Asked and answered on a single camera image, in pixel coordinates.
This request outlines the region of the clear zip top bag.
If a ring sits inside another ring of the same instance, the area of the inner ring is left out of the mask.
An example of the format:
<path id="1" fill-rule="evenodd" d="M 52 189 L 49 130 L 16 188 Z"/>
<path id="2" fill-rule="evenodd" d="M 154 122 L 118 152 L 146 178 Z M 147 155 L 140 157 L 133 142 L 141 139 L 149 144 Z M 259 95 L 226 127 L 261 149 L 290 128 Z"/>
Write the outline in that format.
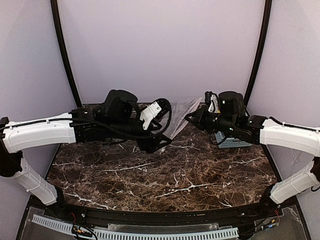
<path id="1" fill-rule="evenodd" d="M 169 127 L 163 134 L 173 140 L 188 124 L 185 116 L 197 110 L 202 100 L 203 97 L 171 101 L 172 116 Z"/>

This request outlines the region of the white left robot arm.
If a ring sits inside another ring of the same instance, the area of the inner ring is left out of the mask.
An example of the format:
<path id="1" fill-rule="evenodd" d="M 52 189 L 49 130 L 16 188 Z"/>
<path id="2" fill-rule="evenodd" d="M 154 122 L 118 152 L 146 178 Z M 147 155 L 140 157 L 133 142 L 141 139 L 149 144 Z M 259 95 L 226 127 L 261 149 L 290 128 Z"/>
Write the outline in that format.
<path id="1" fill-rule="evenodd" d="M 162 147 L 163 141 L 170 142 L 164 136 L 169 123 L 161 127 L 156 119 L 171 114 L 170 109 L 149 105 L 137 110 L 135 117 L 130 110 L 115 116 L 85 108 L 27 121 L 3 117 L 0 120 L 0 175 L 17 181 L 46 206 L 62 205 L 63 191 L 44 179 L 58 145 L 131 140 L 143 151 L 152 153 Z"/>

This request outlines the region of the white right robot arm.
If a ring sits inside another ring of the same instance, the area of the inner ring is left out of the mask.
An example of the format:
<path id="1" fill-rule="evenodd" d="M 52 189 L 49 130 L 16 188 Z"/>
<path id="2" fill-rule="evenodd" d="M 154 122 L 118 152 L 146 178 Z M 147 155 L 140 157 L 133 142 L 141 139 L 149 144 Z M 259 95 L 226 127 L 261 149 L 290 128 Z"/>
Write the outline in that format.
<path id="1" fill-rule="evenodd" d="M 208 134 L 221 132 L 270 151 L 282 180 L 267 187 L 263 206 L 278 206 L 308 189 L 320 188 L 320 129 L 277 121 L 273 117 L 226 114 L 202 107 L 185 119 Z"/>

